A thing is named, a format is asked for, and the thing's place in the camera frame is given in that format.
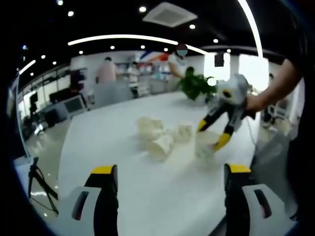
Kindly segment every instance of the floor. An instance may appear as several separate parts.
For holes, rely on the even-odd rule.
[[[38,167],[44,174],[46,182],[58,192],[58,169],[63,142],[66,137],[70,122],[68,120],[55,125],[52,128],[47,129],[43,134],[39,136],[32,136],[27,140],[27,146],[31,155],[38,156]],[[278,130],[286,133],[288,125],[285,122],[276,125]],[[257,149],[262,147],[266,142],[272,138],[272,132],[269,129],[260,128]],[[43,216],[47,222],[53,221],[56,216],[52,212],[51,206],[47,199],[46,193],[42,190],[39,184],[34,181],[31,189],[31,202],[37,212]],[[58,202],[53,199],[56,207],[58,208]],[[211,236],[223,236],[225,235],[225,223],[224,221],[219,227],[211,234]]]

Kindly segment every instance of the person in white shirt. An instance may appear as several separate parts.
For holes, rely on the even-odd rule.
[[[171,77],[167,83],[167,90],[175,91],[178,82],[180,81],[181,78],[185,76],[187,62],[185,60],[185,57],[178,55],[175,50],[168,57],[168,65],[171,72]]]
[[[104,63],[98,69],[96,74],[96,83],[116,81],[118,70],[110,57],[105,58]]]

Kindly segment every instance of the ceiling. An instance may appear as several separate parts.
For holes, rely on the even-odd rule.
[[[84,54],[115,50],[162,51],[174,46],[139,39],[106,39],[68,46],[67,42],[105,34],[139,34],[179,41],[200,48],[211,45],[240,45],[255,47],[251,27],[237,0],[182,1],[168,0],[198,16],[191,22],[174,28],[143,22],[143,17],[161,1],[133,0],[63,0],[59,6],[56,0],[27,0],[16,4],[13,1],[13,15],[7,17],[9,27],[8,70],[10,78],[28,62],[36,59],[36,64],[21,76],[21,84],[26,84],[39,74],[57,65],[69,63],[80,50]],[[278,0],[247,0],[255,18],[263,49],[285,55],[294,38],[289,12]],[[139,12],[146,6],[147,11]],[[74,15],[68,17],[68,11]]]

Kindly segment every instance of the man in pink shirt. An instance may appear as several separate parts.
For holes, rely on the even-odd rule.
[[[116,81],[117,67],[112,62],[110,57],[105,58],[104,63],[98,69],[96,74],[96,83],[104,83],[109,81]]]

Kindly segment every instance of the hand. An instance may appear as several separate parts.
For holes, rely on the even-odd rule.
[[[263,109],[264,109],[264,106],[263,106],[263,101],[261,97],[254,96],[251,94],[247,95],[247,107],[246,107],[247,111],[260,112]]]

